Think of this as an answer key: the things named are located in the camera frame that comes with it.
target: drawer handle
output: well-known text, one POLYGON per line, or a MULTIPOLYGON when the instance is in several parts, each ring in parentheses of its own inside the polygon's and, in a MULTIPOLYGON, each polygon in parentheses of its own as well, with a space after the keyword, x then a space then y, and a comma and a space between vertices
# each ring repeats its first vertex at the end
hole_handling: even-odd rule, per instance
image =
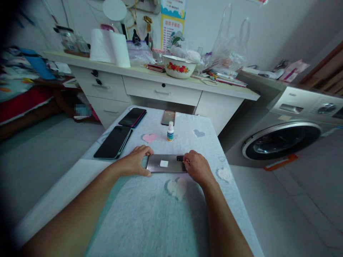
POLYGON ((106 109, 104 109, 104 111, 105 112, 112 112, 112 113, 119 113, 118 111, 115 112, 115 111, 109 111, 109 110, 106 110, 106 109))
POLYGON ((164 94, 164 95, 172 95, 171 92, 167 93, 167 92, 161 92, 161 91, 157 91, 155 90, 156 93, 159 93, 159 94, 164 94))
POLYGON ((99 85, 99 84, 92 84, 92 86, 101 87, 101 88, 106 88, 106 89, 109 89, 109 88, 110 88, 109 86, 99 85))

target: enamel bowl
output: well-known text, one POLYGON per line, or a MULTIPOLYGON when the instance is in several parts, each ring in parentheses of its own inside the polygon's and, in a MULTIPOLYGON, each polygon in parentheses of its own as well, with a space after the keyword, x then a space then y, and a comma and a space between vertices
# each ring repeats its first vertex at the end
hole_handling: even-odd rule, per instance
POLYGON ((171 55, 163 55, 163 61, 167 74, 177 79, 188 79, 197 66, 196 62, 171 55))

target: forearm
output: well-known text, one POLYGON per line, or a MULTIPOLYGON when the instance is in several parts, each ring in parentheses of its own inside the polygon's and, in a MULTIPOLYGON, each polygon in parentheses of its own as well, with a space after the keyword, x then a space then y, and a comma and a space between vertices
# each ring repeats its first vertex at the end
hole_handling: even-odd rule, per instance
POLYGON ((33 256, 82 256, 118 178, 101 172, 75 199, 23 247, 33 256))
POLYGON ((217 182, 203 186, 211 256, 253 256, 217 182))

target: washing machine door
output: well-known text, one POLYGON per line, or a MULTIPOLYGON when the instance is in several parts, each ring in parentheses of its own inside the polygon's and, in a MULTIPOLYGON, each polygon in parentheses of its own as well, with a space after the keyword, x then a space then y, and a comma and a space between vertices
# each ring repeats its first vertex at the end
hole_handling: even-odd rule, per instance
POLYGON ((262 130, 242 146, 243 155, 251 160, 272 160, 298 152, 314 143, 321 128, 311 122, 289 122, 262 130))

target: white desk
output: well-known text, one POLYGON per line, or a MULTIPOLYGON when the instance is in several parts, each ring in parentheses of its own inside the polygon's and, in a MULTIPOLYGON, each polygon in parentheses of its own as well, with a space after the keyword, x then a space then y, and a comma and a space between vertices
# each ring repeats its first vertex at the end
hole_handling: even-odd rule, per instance
POLYGON ((208 86, 193 78, 175 79, 143 67, 120 68, 64 52, 45 54, 51 61, 69 65, 106 129, 129 105, 141 105, 209 117, 219 135, 244 99, 259 98, 244 87, 224 83, 208 86), (98 77, 91 74, 93 70, 98 77))

